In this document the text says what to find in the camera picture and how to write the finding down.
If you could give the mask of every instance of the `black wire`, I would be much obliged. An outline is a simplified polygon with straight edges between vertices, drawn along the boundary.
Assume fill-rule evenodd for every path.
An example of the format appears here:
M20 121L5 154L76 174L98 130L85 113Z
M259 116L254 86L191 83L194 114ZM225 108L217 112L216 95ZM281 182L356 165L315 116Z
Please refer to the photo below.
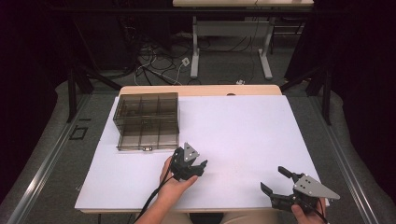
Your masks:
M324 216L323 213L323 207L321 207L321 211L322 213L320 213L316 208L312 207L309 203L304 202L303 200L298 199L297 200L299 203L303 203L305 206L307 206L308 208L310 208L315 214L317 214L325 224L329 223L328 220L326 219L326 217Z
M185 46L181 46L181 47L187 49L187 50L184 51L181 55L172 56L172 55L169 55L169 54L166 54L166 53L163 53L163 52L162 52L162 54L168 56L168 57L171 58L171 59L179 59L179 58L181 58L183 55L185 55L186 53L188 53L188 52L191 50L191 48L187 48L187 47L185 47Z
M208 38L205 38L205 41L206 41L206 43L207 43L207 47L202 47L201 45L198 45L198 48L199 48L199 49L209 49L209 48L210 48L211 44L210 44L209 37L208 37Z
M221 84L221 82L227 82L227 83L230 83L230 84L235 84L235 81L230 81L230 80L219 80L218 81L218 85L223 85L223 84Z
M134 72L133 69L128 68L128 69L126 69L126 70L125 70L123 73L121 73L121 74L112 75L112 76L104 76L104 77L106 77L107 79L117 79L117 78L120 78L120 77L128 77L128 76L131 75L133 72Z
M250 81L254 78L254 65L255 65L255 63L254 63L253 56L251 55L251 53L252 53L252 51L253 51L253 42L254 42L254 39L256 39L257 30L259 29L259 23L260 23L260 18L257 18L256 30L254 31L254 36L253 36L253 39L251 40L250 53L249 53L249 55L250 55L250 60L251 60L251 62L252 62L252 66L251 66L251 78L247 81L247 84L250 83Z
M181 46L183 48L186 48L188 50L192 49L192 44L191 44L192 34L190 34L190 35L191 35L190 38L184 37L183 35L180 35L180 36L175 35L175 37L180 38L182 41L180 41L180 42L176 42L175 41L174 44L178 45L178 46ZM180 44L181 42L186 42L188 46L184 46L184 45Z
M169 85L173 85L173 84L174 84L174 82L171 82L171 81L167 80L167 79L166 79L165 77L163 77L162 75L158 75L157 73L155 73L154 71L149 70L149 69L146 68L146 67L142 67L142 68L145 69L146 71L150 72L151 74L153 74L154 76L156 76L156 77L159 78L160 80L166 82L167 84L169 84Z
M150 86L152 86L151 82L149 81L149 77L148 77L148 75L146 74L145 69L143 69L143 73L145 74L145 78L146 78L146 80L148 81L148 84L149 84Z
M247 39L247 36L245 36L241 41L239 41L238 44L236 44L231 49L220 50L220 49L201 49L200 48L200 50L203 51L203 52L242 52L242 51L244 51L245 49L247 49L251 45L251 38L250 38L247 46L244 49L239 49L239 50L234 50L234 49L236 49L239 45L241 45L246 39Z
M187 82L187 85L190 85L191 82L197 81L199 82L200 85L202 85L201 81L198 78L191 78L189 82Z
M169 59L167 59L167 58L163 58L164 60L167 60L170 64L167 66L167 67L165 67L165 68L158 68L158 67L155 67L152 63L150 63L149 64L149 66L151 66L152 68L154 68L155 70L166 70L166 69L173 69L173 68L175 68L176 67L176 65L175 65L175 63L174 63L174 59L173 58L171 58L171 57L169 57L170 58L170 60Z
M133 215L134 215L134 214L129 215L127 224L129 224L129 222L131 221Z
M176 65L174 65L174 67L172 67L172 68L165 69L165 70L163 70L163 71L161 72L161 75L164 75L165 73L167 73L167 72L169 72L169 71L172 71L172 70L174 70L174 69L176 69L176 68L177 68Z
M166 179L166 177L168 176L168 174L169 174L169 172L170 172L170 170L171 170L171 166L172 166L172 164L173 164L173 162L174 162L174 157L175 157L175 155L176 155L176 152L174 152L174 153L172 154L172 159L171 159L171 161L170 161L170 163L169 163L169 166L168 166L168 169L166 170L165 175L163 176L163 180L161 181L160 186L159 186L158 188L156 188L156 189L151 193L151 195L148 197L148 200L146 201L145 205L143 206L142 210L140 211L139 216L134 220L134 222L136 222L139 218L141 218L141 217L143 216L143 214L147 211L147 209L149 208L149 204L151 203L152 199L155 197L155 195L158 194L158 192L160 192L160 190L161 190L161 188L163 187L163 185L165 185L166 182L168 182L170 179L173 178L173 175L172 175L171 177L169 177L168 179Z

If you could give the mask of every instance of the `human hand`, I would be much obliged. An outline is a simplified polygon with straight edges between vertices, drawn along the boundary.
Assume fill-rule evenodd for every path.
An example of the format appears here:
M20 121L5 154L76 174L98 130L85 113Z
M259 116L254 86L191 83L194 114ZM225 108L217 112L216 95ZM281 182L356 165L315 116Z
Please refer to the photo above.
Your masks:
M325 201L324 198L320 198L320 201L317 203L316 209L318 212L323 214L326 217L325 213ZM309 214L305 214L303 209L298 204L294 204L291 206L291 211L293 212L294 216L297 218L299 224L323 224L323 219L318 216L316 213L311 212Z
M169 168L172 157L169 157L165 164L163 165L163 172L160 176L160 183L166 175L166 171ZM197 175L192 176L186 181L178 182L172 177L171 172L169 172L165 178L165 181L169 179L158 192L158 201L169 203L171 206L174 205L181 197L181 195L188 189L195 181L198 179Z

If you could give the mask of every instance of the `silver metal bracket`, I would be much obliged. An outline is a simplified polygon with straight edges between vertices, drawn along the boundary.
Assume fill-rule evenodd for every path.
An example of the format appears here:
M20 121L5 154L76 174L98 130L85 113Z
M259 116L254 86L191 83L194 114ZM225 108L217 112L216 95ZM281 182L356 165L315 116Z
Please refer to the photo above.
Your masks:
M187 142L184 143L184 161L191 161L199 157L199 153Z
M294 189L310 197L339 200L340 195L320 184L309 175L303 175L295 184Z

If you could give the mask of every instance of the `white table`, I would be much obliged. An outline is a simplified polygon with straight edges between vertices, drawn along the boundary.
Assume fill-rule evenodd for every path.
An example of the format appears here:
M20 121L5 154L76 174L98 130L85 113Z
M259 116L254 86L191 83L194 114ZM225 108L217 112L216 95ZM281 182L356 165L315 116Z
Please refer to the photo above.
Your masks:
M174 0L174 7L290 7L293 9L310 8L313 0ZM192 18L193 53L191 61L191 77L198 77L198 36L256 36L264 37L262 49L259 49L262 71L266 79L272 79L267 59L271 34L275 18L268 21L198 21Z
M279 165L319 180L289 102L278 87L130 87L124 92L164 91L179 92L180 145L188 142L200 152L196 164L208 160L203 176L174 210L271 208L261 182L274 193L292 194L293 183L277 171ZM75 208L84 213L139 212L158 187L163 163L173 152L118 151L116 106L117 99L76 202Z

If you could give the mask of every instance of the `white tabletop surface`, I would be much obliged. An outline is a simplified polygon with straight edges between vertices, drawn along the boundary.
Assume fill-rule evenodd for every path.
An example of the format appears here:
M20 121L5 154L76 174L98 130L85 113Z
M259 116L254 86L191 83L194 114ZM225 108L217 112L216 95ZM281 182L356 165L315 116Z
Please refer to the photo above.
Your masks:
M139 211L173 152L119 152L113 121L117 102L76 202L82 212ZM179 106L179 143L188 142L201 154L195 164L208 164L175 210L269 208L261 182L274 193L292 194L292 180L277 171L279 165L319 180L285 96L185 96L179 97Z
M313 0L174 0L174 7L311 7Z

